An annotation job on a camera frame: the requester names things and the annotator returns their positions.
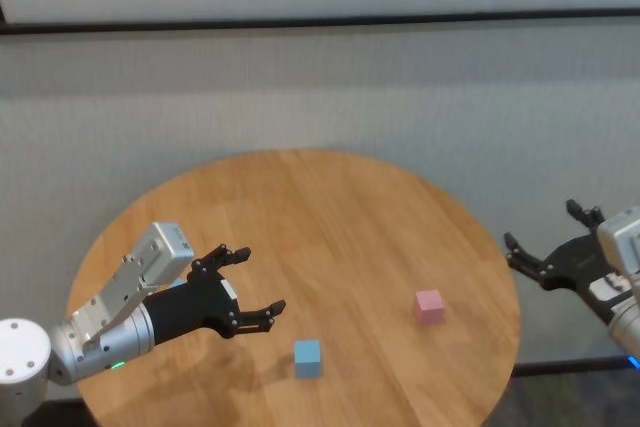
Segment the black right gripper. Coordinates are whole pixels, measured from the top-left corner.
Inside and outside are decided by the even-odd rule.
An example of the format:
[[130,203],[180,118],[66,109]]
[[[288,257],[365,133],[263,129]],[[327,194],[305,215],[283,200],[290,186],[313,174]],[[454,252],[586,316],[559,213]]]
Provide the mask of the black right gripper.
[[[603,222],[597,205],[585,209],[575,199],[565,202],[567,213],[595,235]],[[613,307],[631,296],[631,287],[604,258],[598,242],[587,235],[557,247],[543,262],[528,253],[510,233],[503,235],[507,265],[544,290],[573,291],[605,324],[614,316]]]

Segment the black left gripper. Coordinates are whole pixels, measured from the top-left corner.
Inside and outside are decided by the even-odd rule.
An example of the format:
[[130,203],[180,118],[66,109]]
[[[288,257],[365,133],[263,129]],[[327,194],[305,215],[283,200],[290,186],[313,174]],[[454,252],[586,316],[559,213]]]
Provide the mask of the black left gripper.
[[147,296],[143,305],[151,320],[154,345],[201,328],[214,330],[223,339],[269,332],[276,317],[284,312],[286,301],[281,299],[259,310],[242,311],[222,285],[224,277],[217,271],[246,262],[251,253],[249,247],[232,251],[220,244],[193,260],[184,284]]

